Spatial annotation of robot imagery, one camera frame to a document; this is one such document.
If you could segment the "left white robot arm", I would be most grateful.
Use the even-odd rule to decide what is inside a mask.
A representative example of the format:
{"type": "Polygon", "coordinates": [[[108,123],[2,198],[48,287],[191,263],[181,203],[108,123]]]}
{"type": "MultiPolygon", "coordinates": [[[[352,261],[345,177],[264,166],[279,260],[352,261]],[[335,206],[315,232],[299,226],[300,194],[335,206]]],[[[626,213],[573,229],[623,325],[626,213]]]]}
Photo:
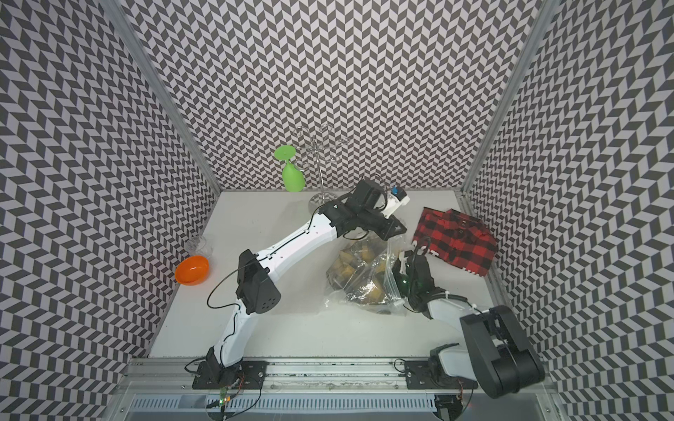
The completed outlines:
{"type": "Polygon", "coordinates": [[[281,299],[276,283],[295,264],[317,248],[360,229],[389,240],[407,231],[394,216],[410,198],[404,188],[385,191],[363,179],[354,189],[312,212],[309,221],[277,244],[239,256],[236,301],[221,338],[211,346],[197,371],[197,379],[212,386],[228,386],[237,377],[247,342],[257,317],[272,310],[281,299]]]}

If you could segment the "yellow plaid shirt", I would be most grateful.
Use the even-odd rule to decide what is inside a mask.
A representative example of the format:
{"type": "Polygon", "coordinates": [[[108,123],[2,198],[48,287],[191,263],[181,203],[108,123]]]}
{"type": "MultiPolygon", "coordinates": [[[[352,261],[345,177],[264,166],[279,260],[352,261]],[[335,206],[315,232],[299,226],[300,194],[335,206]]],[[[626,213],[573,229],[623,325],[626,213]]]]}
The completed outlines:
{"type": "Polygon", "coordinates": [[[342,249],[326,271],[331,292],[347,303],[380,306],[391,303],[384,286],[388,244],[379,238],[358,240],[342,249]]]}

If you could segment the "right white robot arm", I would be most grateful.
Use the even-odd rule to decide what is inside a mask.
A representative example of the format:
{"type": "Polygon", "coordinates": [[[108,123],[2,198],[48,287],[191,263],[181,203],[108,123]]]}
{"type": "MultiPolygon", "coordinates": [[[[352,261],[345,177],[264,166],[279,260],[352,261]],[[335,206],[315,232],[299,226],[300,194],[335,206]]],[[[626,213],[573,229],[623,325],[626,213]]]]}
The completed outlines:
{"type": "Polygon", "coordinates": [[[490,398],[545,380],[545,368],[511,308],[481,308],[435,285],[424,254],[405,251],[392,273],[408,308],[463,335],[429,352],[428,372],[442,389],[473,382],[490,398]]]}

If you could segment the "clear plastic vacuum bag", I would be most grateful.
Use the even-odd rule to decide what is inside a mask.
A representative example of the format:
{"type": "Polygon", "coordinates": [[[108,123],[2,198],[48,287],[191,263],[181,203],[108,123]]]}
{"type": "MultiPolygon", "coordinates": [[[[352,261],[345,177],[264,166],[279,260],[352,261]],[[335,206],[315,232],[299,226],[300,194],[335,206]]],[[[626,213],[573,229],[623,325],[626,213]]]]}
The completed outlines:
{"type": "Polygon", "coordinates": [[[377,315],[403,316],[405,299],[393,268],[409,249],[404,235],[384,241],[370,234],[349,242],[326,271],[326,308],[347,305],[377,315]]]}

